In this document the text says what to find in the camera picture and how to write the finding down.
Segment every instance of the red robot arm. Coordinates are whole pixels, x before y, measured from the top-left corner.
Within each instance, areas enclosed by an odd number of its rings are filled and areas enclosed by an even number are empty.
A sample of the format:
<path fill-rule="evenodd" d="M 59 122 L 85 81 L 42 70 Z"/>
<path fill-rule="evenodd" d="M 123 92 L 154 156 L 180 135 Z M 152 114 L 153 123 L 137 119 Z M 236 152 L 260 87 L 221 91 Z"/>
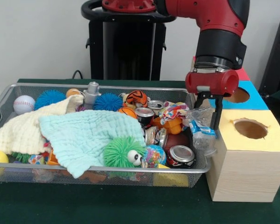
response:
<path fill-rule="evenodd" d="M 200 27 L 195 68 L 186 77 L 188 92 L 197 94 L 195 107 L 206 98 L 216 100 L 210 127 L 218 129 L 222 99 L 238 87 L 234 70 L 243 64 L 246 46 L 241 42 L 250 0 L 154 0 L 163 15 L 195 19 Z"/>

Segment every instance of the box hole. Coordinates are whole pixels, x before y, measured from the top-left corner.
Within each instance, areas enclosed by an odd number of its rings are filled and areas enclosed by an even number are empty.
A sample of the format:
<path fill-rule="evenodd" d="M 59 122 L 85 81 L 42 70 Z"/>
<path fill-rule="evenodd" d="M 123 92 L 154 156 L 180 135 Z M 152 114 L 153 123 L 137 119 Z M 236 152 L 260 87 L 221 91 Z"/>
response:
<path fill-rule="evenodd" d="M 239 119 L 233 121 L 236 130 L 249 139 L 261 139 L 267 135 L 267 127 L 250 119 Z"/>
<path fill-rule="evenodd" d="M 249 93 L 243 88 L 238 87 L 231 97 L 224 97 L 224 100 L 238 104 L 248 101 L 249 98 Z"/>

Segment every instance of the green tablecloth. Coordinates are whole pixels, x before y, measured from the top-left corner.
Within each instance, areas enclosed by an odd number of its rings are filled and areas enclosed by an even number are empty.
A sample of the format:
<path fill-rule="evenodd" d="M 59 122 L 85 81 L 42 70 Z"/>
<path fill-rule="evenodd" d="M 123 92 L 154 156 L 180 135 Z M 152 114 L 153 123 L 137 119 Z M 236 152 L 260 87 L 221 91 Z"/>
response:
<path fill-rule="evenodd" d="M 19 82 L 88 84 L 89 80 Z M 99 81 L 101 85 L 184 88 L 184 82 Z M 273 203 L 212 202 L 203 175 L 192 189 L 0 183 L 0 223 L 280 223 Z"/>

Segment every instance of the metal mesh basket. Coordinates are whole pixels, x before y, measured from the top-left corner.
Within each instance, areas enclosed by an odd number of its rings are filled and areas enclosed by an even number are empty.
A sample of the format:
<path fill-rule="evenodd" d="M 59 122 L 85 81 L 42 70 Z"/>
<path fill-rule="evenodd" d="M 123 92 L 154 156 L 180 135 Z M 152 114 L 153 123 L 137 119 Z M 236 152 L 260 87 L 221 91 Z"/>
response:
<path fill-rule="evenodd" d="M 81 91 L 87 89 L 86 85 L 62 85 L 62 84 L 13 84 L 5 89 L 0 96 L 0 128 L 16 114 L 13 110 L 13 102 L 21 95 L 29 95 L 34 99 L 45 90 L 59 90 L 63 93 L 69 88 L 77 88 Z M 139 88 L 100 86 L 100 92 L 111 92 L 116 95 L 132 90 L 143 90 L 151 99 L 171 102 L 185 102 L 192 108 L 193 96 L 185 89 L 170 88 Z M 41 182 L 63 184 L 106 184 L 106 185 L 138 185 L 138 186 L 167 186 L 167 187 L 193 187 L 202 173 L 210 169 L 209 160 L 192 144 L 191 149 L 196 159 L 190 168 L 157 169 L 157 168 L 111 168 L 90 167 L 81 177 L 73 178 L 65 168 L 51 165 L 32 165 L 12 163 L 13 157 L 9 157 L 9 163 L 0 163 L 0 182 Z"/>

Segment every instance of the orange ball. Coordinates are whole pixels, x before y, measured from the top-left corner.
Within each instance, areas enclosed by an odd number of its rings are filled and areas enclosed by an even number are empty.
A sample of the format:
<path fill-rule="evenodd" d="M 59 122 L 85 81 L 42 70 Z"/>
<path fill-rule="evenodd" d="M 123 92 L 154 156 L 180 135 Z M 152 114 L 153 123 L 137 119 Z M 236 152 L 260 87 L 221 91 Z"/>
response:
<path fill-rule="evenodd" d="M 72 95 L 81 95 L 80 91 L 78 89 L 69 89 L 66 92 L 66 98 L 72 96 Z"/>
<path fill-rule="evenodd" d="M 118 112 L 125 113 L 126 115 L 129 115 L 132 118 L 137 119 L 137 115 L 136 115 L 135 111 L 129 107 L 122 107 L 118 110 Z"/>

